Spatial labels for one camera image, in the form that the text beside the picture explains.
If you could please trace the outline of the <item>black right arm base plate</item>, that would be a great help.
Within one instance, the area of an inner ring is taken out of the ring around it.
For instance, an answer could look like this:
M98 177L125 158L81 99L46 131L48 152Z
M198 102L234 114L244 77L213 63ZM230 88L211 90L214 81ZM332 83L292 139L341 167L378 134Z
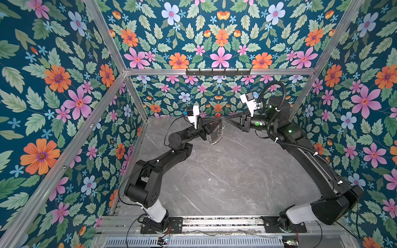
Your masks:
M307 233L305 223L292 224L284 217L262 216L266 233Z

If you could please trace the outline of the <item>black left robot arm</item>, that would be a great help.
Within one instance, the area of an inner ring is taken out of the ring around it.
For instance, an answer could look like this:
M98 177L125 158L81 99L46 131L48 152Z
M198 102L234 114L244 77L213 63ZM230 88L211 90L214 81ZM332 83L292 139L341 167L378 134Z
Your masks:
M217 139L223 136L224 124L225 120L221 117L199 117L196 124L170 134L166 153L149 161L139 160L135 163L132 173L126 178L124 195L140 206L149 220L156 224L166 223L169 213L159 200L164 174L190 157L192 140L201 138L217 143Z

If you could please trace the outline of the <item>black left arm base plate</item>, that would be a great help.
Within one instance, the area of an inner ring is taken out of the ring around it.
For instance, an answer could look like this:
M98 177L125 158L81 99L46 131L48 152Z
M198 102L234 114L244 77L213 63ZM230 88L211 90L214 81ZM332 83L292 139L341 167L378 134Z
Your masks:
M157 223L150 218L144 218L141 226L141 234L181 234L183 228L182 217L167 217Z

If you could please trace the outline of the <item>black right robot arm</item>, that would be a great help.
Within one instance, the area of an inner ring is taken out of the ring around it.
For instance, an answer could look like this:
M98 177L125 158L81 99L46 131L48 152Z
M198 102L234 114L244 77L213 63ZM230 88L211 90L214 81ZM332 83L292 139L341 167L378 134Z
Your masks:
M240 96L248 111L234 115L229 123L241 131L265 130L268 137L280 145L308 173L321 193L312 203L290 206L280 212L280 228L287 231L303 222L317 221L333 225L353 209L359 209L364 191L338 176L298 125L289 121L290 105L282 97L272 97L261 106L252 93Z

